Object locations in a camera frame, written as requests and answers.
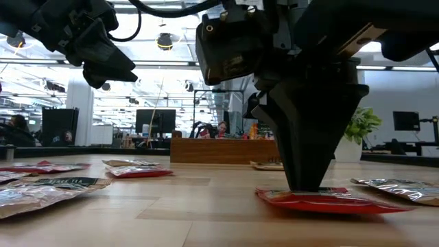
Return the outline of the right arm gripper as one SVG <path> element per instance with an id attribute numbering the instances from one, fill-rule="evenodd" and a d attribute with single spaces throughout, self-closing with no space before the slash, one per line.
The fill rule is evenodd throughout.
<path id="1" fill-rule="evenodd" d="M 436 44 L 438 0 L 314 0 L 294 28 L 294 42 L 303 61 L 348 59 L 370 41 L 380 43 L 383 57 L 395 62 Z M 290 190 L 318 190 L 349 121 L 368 93 L 364 84 L 343 84 L 329 87 L 320 97 L 311 186 L 305 180 L 292 91 L 275 86 L 258 93 L 252 114 L 273 132 Z"/>

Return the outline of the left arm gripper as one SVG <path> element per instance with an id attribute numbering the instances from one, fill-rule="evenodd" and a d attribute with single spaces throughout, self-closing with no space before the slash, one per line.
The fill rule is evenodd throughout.
<path id="1" fill-rule="evenodd" d="M 59 51 L 99 89 L 107 80 L 135 82 L 135 64 L 107 36 L 119 26 L 113 4 L 104 0 L 49 0 L 33 13 L 30 35 Z"/>

